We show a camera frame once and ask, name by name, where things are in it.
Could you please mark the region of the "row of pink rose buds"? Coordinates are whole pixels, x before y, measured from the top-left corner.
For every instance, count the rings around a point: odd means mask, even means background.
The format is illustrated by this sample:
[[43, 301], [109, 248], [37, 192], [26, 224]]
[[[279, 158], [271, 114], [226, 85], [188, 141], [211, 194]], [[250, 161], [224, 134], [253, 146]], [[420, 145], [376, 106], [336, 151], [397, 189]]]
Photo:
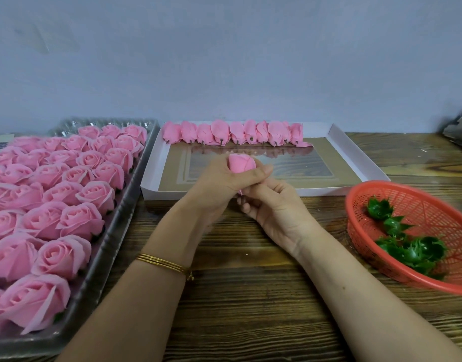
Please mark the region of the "row of pink rose buds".
[[162, 138], [167, 144], [183, 141], [187, 144], [199, 143], [207, 146], [225, 146], [228, 142], [236, 145], [270, 144], [271, 146], [294, 145], [313, 147], [304, 141], [303, 124], [287, 121], [245, 122], [215, 120], [211, 123], [196, 124], [191, 121], [181, 123], [166, 122], [162, 128]]

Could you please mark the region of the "red plastic basket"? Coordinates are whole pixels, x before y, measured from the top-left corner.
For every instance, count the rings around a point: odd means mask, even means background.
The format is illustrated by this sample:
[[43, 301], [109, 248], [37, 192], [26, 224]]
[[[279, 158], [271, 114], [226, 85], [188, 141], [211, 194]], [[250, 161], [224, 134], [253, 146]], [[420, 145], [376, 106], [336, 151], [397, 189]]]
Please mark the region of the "red plastic basket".
[[[436, 237], [447, 247], [445, 257], [438, 261], [438, 271], [448, 272], [444, 280], [434, 280], [397, 261], [375, 241], [391, 237], [383, 222], [367, 213], [367, 202], [372, 196], [388, 199], [394, 208], [392, 216], [405, 216], [403, 223], [415, 226], [406, 230], [404, 238], [397, 238], [406, 249], [407, 262], [415, 262], [409, 255], [409, 243], [416, 237]], [[351, 188], [345, 197], [348, 217], [347, 232], [355, 250], [376, 270], [408, 286], [433, 289], [462, 296], [462, 213], [432, 195], [404, 184], [370, 181]]]

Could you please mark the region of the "single pink soap rose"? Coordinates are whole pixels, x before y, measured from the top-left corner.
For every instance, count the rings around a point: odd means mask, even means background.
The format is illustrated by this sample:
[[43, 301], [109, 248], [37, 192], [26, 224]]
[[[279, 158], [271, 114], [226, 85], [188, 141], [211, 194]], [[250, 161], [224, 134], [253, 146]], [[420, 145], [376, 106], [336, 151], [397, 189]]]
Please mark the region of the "single pink soap rose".
[[257, 167], [252, 156], [247, 154], [232, 153], [228, 156], [228, 168], [234, 174], [240, 174]]

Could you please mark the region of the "person's right forearm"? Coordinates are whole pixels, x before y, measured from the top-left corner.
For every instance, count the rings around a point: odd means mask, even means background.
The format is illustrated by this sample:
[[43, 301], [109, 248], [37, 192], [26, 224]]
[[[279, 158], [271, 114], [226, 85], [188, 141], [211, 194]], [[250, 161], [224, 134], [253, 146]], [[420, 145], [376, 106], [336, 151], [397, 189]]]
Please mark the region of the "person's right forearm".
[[462, 362], [462, 349], [407, 306], [316, 224], [295, 228], [293, 256], [360, 362]]

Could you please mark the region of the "person's right hand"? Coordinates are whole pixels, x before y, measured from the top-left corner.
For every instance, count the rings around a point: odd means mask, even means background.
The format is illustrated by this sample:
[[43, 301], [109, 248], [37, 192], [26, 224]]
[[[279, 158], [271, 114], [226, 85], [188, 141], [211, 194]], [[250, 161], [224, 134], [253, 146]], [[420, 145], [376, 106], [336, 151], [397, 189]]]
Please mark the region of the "person's right hand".
[[293, 187], [292, 193], [286, 196], [248, 197], [241, 194], [238, 204], [274, 243], [295, 259], [316, 234], [323, 232]]

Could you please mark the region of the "person's left hand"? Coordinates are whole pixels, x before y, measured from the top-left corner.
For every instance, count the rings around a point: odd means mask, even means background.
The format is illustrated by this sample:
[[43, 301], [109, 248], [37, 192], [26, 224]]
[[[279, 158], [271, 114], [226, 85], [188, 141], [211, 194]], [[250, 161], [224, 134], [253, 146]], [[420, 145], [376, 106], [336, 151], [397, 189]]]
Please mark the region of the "person's left hand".
[[[229, 189], [225, 181], [231, 171], [228, 168], [228, 156], [216, 156], [205, 168], [202, 175], [178, 201], [178, 206], [190, 210], [197, 216], [199, 227], [205, 229], [214, 223], [224, 212], [230, 200], [241, 190]], [[258, 159], [253, 158], [257, 167], [264, 166]]]

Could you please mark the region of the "white cardboard box lid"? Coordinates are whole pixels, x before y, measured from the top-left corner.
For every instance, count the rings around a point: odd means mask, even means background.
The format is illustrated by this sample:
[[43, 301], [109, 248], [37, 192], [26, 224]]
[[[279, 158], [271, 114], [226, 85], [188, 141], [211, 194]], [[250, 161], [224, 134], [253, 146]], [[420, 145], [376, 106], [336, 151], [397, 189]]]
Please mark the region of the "white cardboard box lid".
[[269, 143], [224, 146], [168, 144], [156, 136], [140, 184], [145, 201], [177, 200], [191, 188], [215, 156], [237, 153], [273, 166], [272, 176], [291, 184], [300, 196], [346, 195], [361, 182], [390, 178], [335, 124], [303, 123], [311, 147]]

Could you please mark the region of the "clear plastic tray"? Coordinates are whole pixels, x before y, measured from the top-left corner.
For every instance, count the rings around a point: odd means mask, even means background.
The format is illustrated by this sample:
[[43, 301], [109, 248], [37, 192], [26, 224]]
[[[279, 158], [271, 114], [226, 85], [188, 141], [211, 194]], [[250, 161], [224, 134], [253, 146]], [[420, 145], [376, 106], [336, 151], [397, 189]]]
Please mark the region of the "clear plastic tray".
[[5, 324], [0, 333], [0, 359], [52, 356], [61, 353], [78, 329], [97, 307], [113, 263], [125, 238], [140, 196], [140, 182], [155, 144], [160, 126], [151, 118], [84, 118], [71, 117], [60, 121], [47, 133], [68, 138], [78, 128], [91, 125], [102, 128], [113, 124], [119, 128], [131, 124], [143, 127], [148, 135], [143, 152], [126, 176], [124, 190], [116, 195], [116, 209], [105, 217], [103, 233], [92, 243], [88, 267], [71, 281], [71, 297], [66, 310], [56, 316], [52, 324], [41, 331], [21, 335], [22, 328]]

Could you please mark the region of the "tray-full of open pink roses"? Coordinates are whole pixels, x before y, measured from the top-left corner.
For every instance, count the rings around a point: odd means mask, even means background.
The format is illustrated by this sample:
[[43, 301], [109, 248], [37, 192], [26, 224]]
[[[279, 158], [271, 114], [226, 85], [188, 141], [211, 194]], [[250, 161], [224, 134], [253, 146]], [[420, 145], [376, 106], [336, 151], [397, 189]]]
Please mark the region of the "tray-full of open pink roses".
[[63, 316], [142, 157], [141, 125], [20, 136], [0, 149], [0, 333]]

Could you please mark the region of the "person's left forearm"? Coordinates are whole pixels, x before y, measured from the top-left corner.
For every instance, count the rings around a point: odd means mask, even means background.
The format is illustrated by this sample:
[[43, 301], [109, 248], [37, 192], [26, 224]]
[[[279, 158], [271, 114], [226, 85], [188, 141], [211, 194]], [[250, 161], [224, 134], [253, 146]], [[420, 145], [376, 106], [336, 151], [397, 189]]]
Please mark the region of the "person's left forearm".
[[[179, 200], [141, 250], [190, 268], [205, 229], [224, 212]], [[162, 362], [186, 276], [134, 260], [55, 362]]]

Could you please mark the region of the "gold bangle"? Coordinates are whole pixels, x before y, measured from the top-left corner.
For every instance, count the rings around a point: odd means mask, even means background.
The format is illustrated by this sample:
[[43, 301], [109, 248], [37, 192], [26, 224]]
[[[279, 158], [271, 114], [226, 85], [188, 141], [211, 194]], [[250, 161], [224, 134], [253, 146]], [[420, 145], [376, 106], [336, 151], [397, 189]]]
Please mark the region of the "gold bangle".
[[148, 254], [140, 253], [136, 256], [135, 258], [137, 261], [142, 261], [154, 266], [166, 268], [169, 270], [173, 270], [175, 272], [181, 273], [186, 277], [187, 281], [193, 281], [194, 280], [194, 275], [193, 272], [190, 268], [180, 266], [178, 264], [175, 264], [170, 261], [163, 260], [158, 257], [154, 257]]

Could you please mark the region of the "green plastic calyx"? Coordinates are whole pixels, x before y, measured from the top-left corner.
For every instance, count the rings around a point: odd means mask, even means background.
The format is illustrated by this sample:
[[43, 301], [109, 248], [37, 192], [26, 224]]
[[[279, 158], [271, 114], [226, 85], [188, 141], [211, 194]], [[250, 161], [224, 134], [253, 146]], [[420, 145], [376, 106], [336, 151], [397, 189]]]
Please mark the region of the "green plastic calyx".
[[385, 221], [392, 217], [393, 212], [394, 208], [388, 199], [378, 199], [376, 196], [372, 196], [368, 199], [367, 213], [371, 218]]
[[436, 262], [442, 260], [447, 253], [445, 243], [436, 237], [416, 237], [409, 243], [410, 258], [415, 261]]
[[375, 241], [375, 244], [397, 261], [400, 261], [401, 263], [408, 261], [408, 252], [395, 237], [380, 237]]
[[414, 224], [403, 223], [405, 216], [391, 216], [383, 222], [385, 232], [395, 238], [404, 238], [407, 236], [406, 230], [414, 227]]
[[448, 275], [448, 272], [437, 270], [439, 267], [438, 261], [405, 262], [404, 265], [434, 280], [442, 281]]

